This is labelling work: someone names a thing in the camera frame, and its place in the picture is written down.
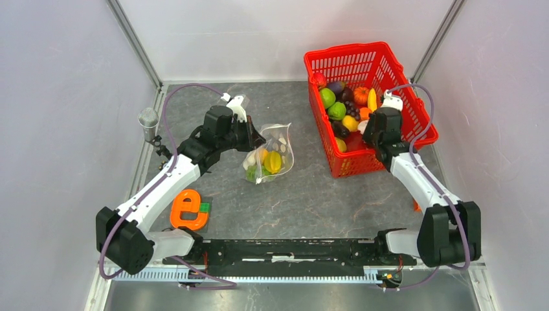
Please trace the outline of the white mushroom toy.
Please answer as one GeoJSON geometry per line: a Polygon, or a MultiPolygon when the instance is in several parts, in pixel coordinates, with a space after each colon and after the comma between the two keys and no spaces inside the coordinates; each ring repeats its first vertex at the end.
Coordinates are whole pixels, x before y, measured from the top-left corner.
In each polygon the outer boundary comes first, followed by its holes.
{"type": "Polygon", "coordinates": [[[368,120],[363,120],[358,124],[357,131],[360,132],[361,135],[364,134],[367,124],[368,124],[368,120]]]}

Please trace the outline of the yellow orange lemon fruit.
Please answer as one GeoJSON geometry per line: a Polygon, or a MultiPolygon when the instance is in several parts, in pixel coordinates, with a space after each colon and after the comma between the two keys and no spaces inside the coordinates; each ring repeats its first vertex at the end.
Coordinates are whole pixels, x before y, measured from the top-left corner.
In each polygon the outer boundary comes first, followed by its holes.
{"type": "Polygon", "coordinates": [[[269,151],[265,148],[259,148],[256,150],[256,162],[259,165],[263,165],[265,163],[266,157],[269,155],[269,151]]]}

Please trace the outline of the clear dotted zip top bag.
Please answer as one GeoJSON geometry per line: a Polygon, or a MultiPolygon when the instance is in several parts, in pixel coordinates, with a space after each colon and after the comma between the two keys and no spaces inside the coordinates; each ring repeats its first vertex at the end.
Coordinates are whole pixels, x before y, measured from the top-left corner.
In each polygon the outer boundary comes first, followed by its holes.
{"type": "Polygon", "coordinates": [[[295,157],[289,137],[288,124],[266,124],[260,135],[265,143],[249,152],[242,163],[244,179],[256,185],[267,183],[288,173],[295,157]]]}

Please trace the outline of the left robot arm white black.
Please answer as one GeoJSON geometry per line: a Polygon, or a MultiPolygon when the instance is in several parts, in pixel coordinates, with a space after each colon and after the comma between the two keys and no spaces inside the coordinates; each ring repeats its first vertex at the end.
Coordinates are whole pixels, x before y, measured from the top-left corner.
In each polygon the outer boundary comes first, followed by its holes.
{"type": "Polygon", "coordinates": [[[96,215],[96,246],[100,264],[106,259],[134,275],[150,261],[180,256],[195,264],[203,246],[189,229],[151,232],[159,213],[194,181],[209,171],[227,150],[251,152],[265,143],[241,104],[212,106],[203,124],[176,148],[168,164],[136,195],[116,209],[96,215]]]}

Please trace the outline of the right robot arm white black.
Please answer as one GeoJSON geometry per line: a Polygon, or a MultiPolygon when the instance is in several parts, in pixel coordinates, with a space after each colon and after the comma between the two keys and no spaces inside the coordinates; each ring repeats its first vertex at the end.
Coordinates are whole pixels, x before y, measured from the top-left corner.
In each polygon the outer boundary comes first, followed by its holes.
{"type": "Polygon", "coordinates": [[[450,193],[429,171],[412,143],[402,141],[403,117],[396,108],[370,114],[363,141],[376,159],[412,195],[423,214],[420,229],[380,231],[374,257],[393,263],[400,254],[422,260],[431,268],[465,270],[481,256],[481,213],[475,202],[450,193]]]}

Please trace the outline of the yellow green pepper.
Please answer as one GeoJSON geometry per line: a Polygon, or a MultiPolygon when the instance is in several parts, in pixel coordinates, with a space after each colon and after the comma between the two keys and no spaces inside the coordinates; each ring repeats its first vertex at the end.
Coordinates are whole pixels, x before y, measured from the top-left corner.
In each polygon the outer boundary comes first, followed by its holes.
{"type": "Polygon", "coordinates": [[[282,169],[282,156],[277,151],[270,151],[263,166],[270,174],[278,174],[282,169]]]}

